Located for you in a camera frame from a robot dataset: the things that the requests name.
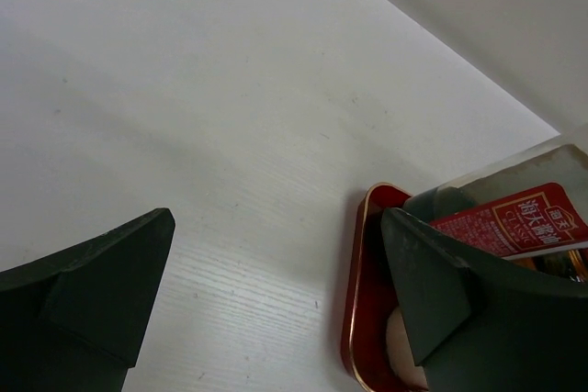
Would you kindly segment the soy sauce bottle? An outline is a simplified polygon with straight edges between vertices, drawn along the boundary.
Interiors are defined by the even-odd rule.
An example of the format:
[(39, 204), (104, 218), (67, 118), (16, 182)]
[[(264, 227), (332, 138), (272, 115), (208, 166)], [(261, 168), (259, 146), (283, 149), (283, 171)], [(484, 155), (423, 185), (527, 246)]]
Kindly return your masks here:
[(410, 197), (403, 210), (503, 258), (587, 245), (587, 128), (580, 126)]

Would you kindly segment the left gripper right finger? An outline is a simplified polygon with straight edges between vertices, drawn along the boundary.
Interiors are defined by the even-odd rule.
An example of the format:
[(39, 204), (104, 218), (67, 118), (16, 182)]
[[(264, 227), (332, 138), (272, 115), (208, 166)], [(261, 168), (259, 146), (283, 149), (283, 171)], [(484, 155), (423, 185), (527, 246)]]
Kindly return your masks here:
[(587, 287), (454, 240), (398, 208), (381, 232), (433, 391), (584, 391)]

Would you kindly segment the red lid chili sauce jar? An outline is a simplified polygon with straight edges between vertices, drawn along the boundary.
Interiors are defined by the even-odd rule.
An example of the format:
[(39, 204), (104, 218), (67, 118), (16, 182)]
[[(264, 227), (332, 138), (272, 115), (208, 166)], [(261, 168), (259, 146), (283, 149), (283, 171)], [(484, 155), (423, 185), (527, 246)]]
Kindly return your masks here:
[(511, 263), (574, 282), (586, 283), (588, 278), (586, 248), (514, 259)]

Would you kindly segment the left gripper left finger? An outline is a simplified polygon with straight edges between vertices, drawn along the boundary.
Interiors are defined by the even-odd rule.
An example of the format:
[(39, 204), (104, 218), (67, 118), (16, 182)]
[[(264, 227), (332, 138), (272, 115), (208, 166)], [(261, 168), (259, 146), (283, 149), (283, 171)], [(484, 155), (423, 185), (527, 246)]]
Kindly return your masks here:
[(4, 391), (120, 391), (175, 231), (167, 208), (1, 273)]

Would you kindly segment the black top pepper grinder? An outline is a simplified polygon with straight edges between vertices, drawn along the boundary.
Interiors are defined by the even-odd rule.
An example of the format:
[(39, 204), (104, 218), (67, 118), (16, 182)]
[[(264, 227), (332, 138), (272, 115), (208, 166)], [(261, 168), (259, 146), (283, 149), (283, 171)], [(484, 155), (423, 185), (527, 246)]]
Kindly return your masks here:
[(388, 318), (386, 348), (393, 373), (411, 390), (427, 391), (424, 369), (414, 362), (400, 308), (395, 308)]

